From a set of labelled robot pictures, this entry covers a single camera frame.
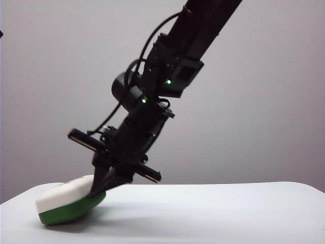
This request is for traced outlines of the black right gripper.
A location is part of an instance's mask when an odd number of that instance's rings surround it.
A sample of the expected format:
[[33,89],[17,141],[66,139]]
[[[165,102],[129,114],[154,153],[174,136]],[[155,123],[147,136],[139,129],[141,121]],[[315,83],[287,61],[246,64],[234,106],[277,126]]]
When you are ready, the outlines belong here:
[[88,197],[131,183],[135,173],[153,182],[160,181],[160,172],[145,165],[146,153],[167,119],[174,116],[164,102],[141,102],[130,110],[119,128],[108,127],[100,139],[72,129],[68,138],[94,152],[94,178]]

